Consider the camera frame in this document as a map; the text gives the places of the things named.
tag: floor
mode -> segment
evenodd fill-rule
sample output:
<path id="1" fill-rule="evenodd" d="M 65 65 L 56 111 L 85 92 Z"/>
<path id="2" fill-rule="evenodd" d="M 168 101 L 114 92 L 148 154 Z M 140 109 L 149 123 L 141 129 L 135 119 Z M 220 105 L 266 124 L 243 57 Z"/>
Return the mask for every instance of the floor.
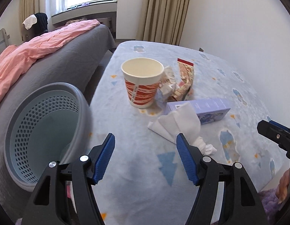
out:
<path id="1" fill-rule="evenodd" d="M 95 93 L 96 87 L 97 87 L 97 85 L 98 85 L 98 83 L 99 83 L 99 81 L 104 73 L 104 70 L 105 70 L 106 66 L 108 65 L 112 55 L 113 54 L 110 51 L 106 52 L 103 59 L 99 63 L 98 67 L 96 68 L 93 76 L 91 77 L 88 85 L 86 86 L 86 89 L 85 89 L 85 92 L 83 93 L 83 95 L 85 96 L 85 99 L 87 100 L 89 105 L 90 105 L 91 100 L 93 98 L 93 95 Z"/>

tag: windowsill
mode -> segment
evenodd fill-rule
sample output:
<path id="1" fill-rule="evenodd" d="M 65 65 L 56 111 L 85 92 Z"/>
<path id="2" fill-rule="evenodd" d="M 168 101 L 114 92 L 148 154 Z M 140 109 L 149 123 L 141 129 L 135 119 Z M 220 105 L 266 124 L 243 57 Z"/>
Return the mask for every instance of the windowsill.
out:
<path id="1" fill-rule="evenodd" d="M 81 6 L 73 9 L 68 9 L 65 12 L 53 15 L 52 24 L 57 24 L 72 18 L 82 17 L 89 14 L 96 13 L 106 13 L 106 12 L 116 12 L 117 2 L 113 0 L 100 0 L 96 2 L 91 2 L 87 6 Z"/>

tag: pink blanket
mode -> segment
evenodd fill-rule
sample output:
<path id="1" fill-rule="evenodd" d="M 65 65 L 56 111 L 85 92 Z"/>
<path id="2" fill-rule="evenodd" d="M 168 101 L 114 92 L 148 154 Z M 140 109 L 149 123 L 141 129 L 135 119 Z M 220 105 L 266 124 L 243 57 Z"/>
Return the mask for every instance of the pink blanket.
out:
<path id="1" fill-rule="evenodd" d="M 37 59 L 57 51 L 99 24 L 96 19 L 76 22 L 35 37 L 18 47 L 8 46 L 0 55 L 0 102 L 20 75 L 26 73 Z"/>

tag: screw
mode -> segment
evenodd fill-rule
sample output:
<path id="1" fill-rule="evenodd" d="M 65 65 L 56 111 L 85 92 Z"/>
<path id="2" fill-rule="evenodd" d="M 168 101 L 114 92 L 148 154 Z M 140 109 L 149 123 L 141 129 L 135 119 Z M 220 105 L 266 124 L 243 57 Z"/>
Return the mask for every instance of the screw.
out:
<path id="1" fill-rule="evenodd" d="M 85 156 L 81 156 L 79 160 L 82 161 L 82 162 L 85 162 L 88 159 L 89 159 L 89 157 L 85 155 Z"/>
<path id="2" fill-rule="evenodd" d="M 204 162 L 210 162 L 212 159 L 208 156 L 203 157 Z"/>
<path id="3" fill-rule="evenodd" d="M 236 163 L 235 163 L 235 167 L 236 167 L 237 169 L 241 169 L 243 166 L 242 166 L 242 164 L 241 164 L 240 162 L 236 162 Z"/>
<path id="4" fill-rule="evenodd" d="M 49 163 L 49 167 L 55 167 L 56 166 L 56 162 L 50 162 Z"/>

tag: beige curtain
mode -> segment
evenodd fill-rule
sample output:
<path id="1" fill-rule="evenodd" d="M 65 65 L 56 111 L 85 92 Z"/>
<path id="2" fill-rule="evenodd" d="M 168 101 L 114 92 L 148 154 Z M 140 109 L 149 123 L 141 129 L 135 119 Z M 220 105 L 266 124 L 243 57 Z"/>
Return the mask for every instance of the beige curtain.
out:
<path id="1" fill-rule="evenodd" d="M 189 0 L 143 0 L 137 40 L 179 45 Z"/>
<path id="2" fill-rule="evenodd" d="M 39 0 L 20 0 L 19 20 L 20 24 L 32 14 L 39 13 Z"/>

